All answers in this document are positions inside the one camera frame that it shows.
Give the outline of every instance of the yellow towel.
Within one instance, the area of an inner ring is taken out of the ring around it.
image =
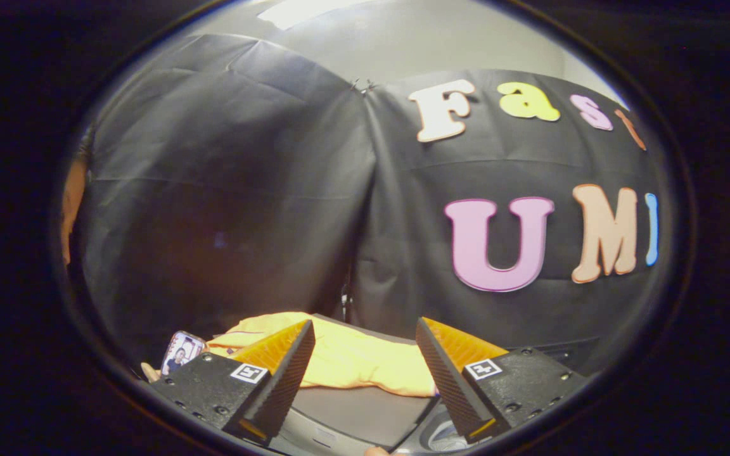
[[[417,345],[385,341],[303,312],[241,320],[226,334],[209,341],[208,349],[227,357],[228,348],[246,347],[307,318],[314,324],[316,342],[301,387],[377,386],[395,395],[435,395],[435,383]]]

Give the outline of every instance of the pink letter u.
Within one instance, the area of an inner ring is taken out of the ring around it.
[[[545,223],[554,211],[547,198],[518,198],[509,211],[520,218],[520,256],[510,269],[489,263],[489,219],[497,205],[487,199],[462,199],[449,203],[444,213],[452,220],[452,266],[461,282],[483,291],[514,291],[539,275],[545,257]]]

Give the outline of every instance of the photo of person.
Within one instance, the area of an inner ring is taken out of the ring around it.
[[[162,362],[162,375],[171,375],[187,364],[205,349],[205,342],[199,338],[179,331],[171,338],[168,353]]]

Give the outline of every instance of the wrinkled fabric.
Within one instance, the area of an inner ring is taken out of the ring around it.
[[[426,87],[467,80],[470,113],[466,130],[457,136],[419,142],[423,125],[418,105],[408,95]],[[560,118],[547,122],[517,118],[499,106],[499,84],[522,82],[541,89]],[[611,119],[613,130],[591,127],[571,104],[570,96],[589,96]],[[632,337],[644,312],[655,302],[648,291],[666,265],[648,268],[649,219],[645,193],[665,199],[660,184],[665,171],[657,158],[660,141],[636,115],[628,113],[649,144],[644,152],[632,140],[616,102],[585,87],[543,75],[513,70],[463,70],[386,81],[365,97],[376,154],[374,184],[354,264],[353,324],[401,338],[413,338],[420,315],[454,326],[498,346],[544,346],[602,338],[600,346],[620,332]],[[582,207],[573,198],[579,184],[603,188],[615,211],[621,187],[636,191],[637,266],[622,276],[601,276],[577,284],[571,271],[582,256]],[[452,266],[452,222],[444,207],[456,200],[484,199],[497,205],[489,220],[492,266],[515,265],[520,251],[519,218],[509,203],[538,196],[554,202],[547,218],[545,257],[539,276],[511,292],[471,288]],[[662,255],[667,256],[666,246]],[[605,366],[608,355],[587,366],[588,373]]]
[[[377,386],[400,396],[435,395],[435,383],[415,344],[394,343],[303,312],[279,312],[241,320],[208,342],[211,353],[228,357],[292,324],[312,319],[315,347],[302,388]]]
[[[183,38],[98,119],[83,271],[132,364],[170,335],[330,314],[373,153],[362,96],[312,61],[234,35]]]

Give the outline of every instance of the black lens rim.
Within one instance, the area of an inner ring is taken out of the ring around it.
[[[209,15],[217,9],[234,3],[232,0],[218,0],[203,4],[189,14],[174,18],[171,24],[163,28],[153,37],[145,40],[140,46],[133,49],[125,58],[116,63],[105,76],[101,83],[90,90],[89,96],[80,105],[78,125],[84,125],[87,116],[91,112],[91,106],[101,100],[101,93],[106,93],[109,87],[113,87],[113,78],[121,75],[128,69],[137,56],[148,54],[157,44],[162,43],[171,35],[177,34],[200,18]],[[617,361],[608,369],[589,382],[580,392],[561,402],[559,407],[542,413],[535,421],[527,422],[519,427],[505,433],[500,438],[476,445],[466,453],[516,453],[530,448],[536,441],[547,438],[557,430],[576,419],[580,415],[591,410],[598,404],[606,393],[610,393],[619,386],[631,372],[638,366],[645,364],[655,350],[660,347],[660,341],[672,327],[673,320],[677,317],[681,303],[692,277],[692,264],[695,259],[695,250],[698,239],[698,210],[693,198],[693,186],[689,169],[684,161],[680,144],[672,133],[672,128],[658,109],[655,102],[647,92],[637,83],[625,70],[618,66],[614,60],[603,54],[596,46],[574,34],[561,24],[557,23],[547,15],[542,14],[530,6],[519,3],[517,0],[498,5],[499,9],[516,18],[522,23],[528,24],[538,30],[546,37],[550,37],[556,43],[564,46],[565,49],[574,55],[581,57],[589,64],[606,83],[610,84],[617,93],[627,101],[633,110],[640,112],[643,120],[653,132],[658,135],[667,154],[666,170],[668,176],[675,178],[666,179],[662,188],[664,194],[670,196],[674,202],[675,217],[671,236],[664,236],[663,242],[670,242],[677,246],[672,252],[671,258],[662,257],[661,261],[669,265],[665,267],[671,274],[663,280],[665,288],[653,291],[653,298],[658,303],[649,315],[646,315],[646,323],[641,327],[637,337],[632,340]],[[67,150],[74,150],[77,144],[76,139],[80,138],[83,128],[78,127],[70,131],[69,145]],[[59,175],[63,178],[57,179],[60,182],[55,191],[58,197],[53,198],[52,208],[61,205],[61,194],[63,194],[63,180],[66,179],[66,170],[70,168],[71,158],[61,160]],[[190,415],[180,413],[179,409],[171,407],[163,398],[157,395],[148,384],[138,381],[138,374],[130,370],[127,364],[122,361],[120,350],[111,343],[98,319],[84,310],[80,305],[81,297],[67,276],[66,270],[61,261],[61,246],[58,235],[57,220],[49,223],[48,243],[49,254],[53,263],[53,272],[57,282],[61,286],[63,295],[64,310],[70,322],[77,329],[81,338],[81,346],[87,347],[87,357],[95,364],[100,372],[104,383],[116,395],[127,400],[131,406],[142,410],[150,419],[160,422],[170,432],[179,435],[186,441],[190,441],[196,447],[214,454],[224,454],[228,451],[243,453],[271,453],[261,447],[257,447],[242,439],[235,438],[218,429],[209,427]]]

